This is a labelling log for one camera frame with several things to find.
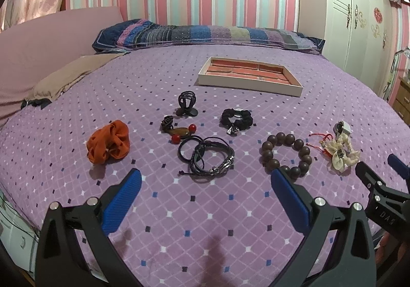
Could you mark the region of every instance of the bed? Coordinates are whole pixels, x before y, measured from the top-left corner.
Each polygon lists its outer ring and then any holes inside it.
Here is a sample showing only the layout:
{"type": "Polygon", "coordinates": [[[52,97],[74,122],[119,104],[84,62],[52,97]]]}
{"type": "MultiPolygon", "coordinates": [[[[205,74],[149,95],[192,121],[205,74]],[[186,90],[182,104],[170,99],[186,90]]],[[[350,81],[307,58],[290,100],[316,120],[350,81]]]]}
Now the bed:
{"type": "MultiPolygon", "coordinates": [[[[318,138],[309,134],[331,132],[340,120],[352,126],[352,144],[362,149],[361,160],[387,186],[405,191],[387,156],[395,153],[410,162],[410,129],[387,103],[323,56],[246,45],[145,48],[89,74],[45,109],[26,107],[13,115],[0,130],[0,186],[41,227],[52,201],[83,204],[136,167],[143,175],[142,189],[110,238],[144,286],[267,286],[302,236],[271,189],[259,161],[261,143],[284,132],[317,144],[318,138]],[[285,65],[304,86],[302,96],[199,86],[198,72],[210,56],[285,65]],[[170,136],[159,129],[184,90],[195,92],[199,115],[178,119],[178,125],[194,123],[198,135],[218,135],[235,149],[234,169],[203,184],[178,175],[186,165],[178,160],[170,136]],[[229,107],[251,110],[254,125],[228,136],[219,117],[229,107]],[[116,119],[130,130],[130,152],[121,161],[93,166],[85,143],[116,119]]],[[[274,153],[281,164],[298,163],[295,152],[285,147],[274,153]]],[[[312,149],[311,156],[314,162],[298,184],[333,205],[366,206],[368,191],[354,170],[338,174],[319,150],[312,149]]],[[[211,154],[208,158],[210,164],[220,161],[211,154]]],[[[378,230],[371,221],[370,227],[378,230]]],[[[323,266],[333,236],[312,271],[323,266]]],[[[98,271],[87,240],[79,237],[87,262],[98,271]]]]}

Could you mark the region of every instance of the shallow open box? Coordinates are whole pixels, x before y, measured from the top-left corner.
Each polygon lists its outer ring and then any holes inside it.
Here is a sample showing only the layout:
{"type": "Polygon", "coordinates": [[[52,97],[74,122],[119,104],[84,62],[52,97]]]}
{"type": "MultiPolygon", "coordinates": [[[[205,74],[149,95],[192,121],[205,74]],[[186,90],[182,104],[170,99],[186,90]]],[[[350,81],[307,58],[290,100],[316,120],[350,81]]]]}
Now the shallow open box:
{"type": "Polygon", "coordinates": [[[273,92],[300,97],[302,85],[285,66],[210,57],[199,72],[200,85],[273,92]]]}

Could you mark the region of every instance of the blue textured pad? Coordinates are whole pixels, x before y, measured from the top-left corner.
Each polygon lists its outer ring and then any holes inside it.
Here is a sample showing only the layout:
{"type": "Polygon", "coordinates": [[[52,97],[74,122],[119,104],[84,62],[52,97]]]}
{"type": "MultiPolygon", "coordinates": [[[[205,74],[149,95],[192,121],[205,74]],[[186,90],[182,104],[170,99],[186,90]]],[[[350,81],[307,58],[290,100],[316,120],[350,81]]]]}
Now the blue textured pad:
{"type": "Polygon", "coordinates": [[[389,157],[387,158],[387,163],[404,180],[408,180],[410,178],[409,167],[406,166],[406,164],[404,164],[396,155],[390,154],[389,157]]]}
{"type": "Polygon", "coordinates": [[[135,170],[108,204],[102,215],[101,228],[106,236],[116,232],[142,186],[142,176],[135,170]]]}
{"type": "Polygon", "coordinates": [[[303,235],[310,231],[310,214],[292,185],[277,168],[271,173],[272,189],[288,215],[293,228],[303,235]]]}

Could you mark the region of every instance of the pink sofa back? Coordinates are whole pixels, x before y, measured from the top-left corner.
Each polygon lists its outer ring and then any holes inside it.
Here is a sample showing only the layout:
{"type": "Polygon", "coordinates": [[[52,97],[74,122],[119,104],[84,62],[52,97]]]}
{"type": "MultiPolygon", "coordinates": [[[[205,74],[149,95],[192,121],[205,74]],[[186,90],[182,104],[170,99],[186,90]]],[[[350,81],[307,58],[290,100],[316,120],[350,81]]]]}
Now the pink sofa back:
{"type": "Polygon", "coordinates": [[[118,7],[66,10],[0,33],[0,128],[41,79],[95,51],[100,30],[123,22],[118,7]]]}

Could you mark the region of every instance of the red bead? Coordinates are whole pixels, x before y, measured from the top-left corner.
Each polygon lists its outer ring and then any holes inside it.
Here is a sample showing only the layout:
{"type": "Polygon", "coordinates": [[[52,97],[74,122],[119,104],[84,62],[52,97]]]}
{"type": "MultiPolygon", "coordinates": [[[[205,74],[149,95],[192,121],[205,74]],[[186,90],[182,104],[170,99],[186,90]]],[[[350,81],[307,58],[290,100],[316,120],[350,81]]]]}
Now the red bead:
{"type": "Polygon", "coordinates": [[[190,134],[194,134],[196,132],[196,125],[195,124],[189,125],[188,130],[190,134]]]}
{"type": "Polygon", "coordinates": [[[179,144],[181,142],[181,136],[174,134],[173,136],[171,136],[171,142],[174,144],[179,144]]]}

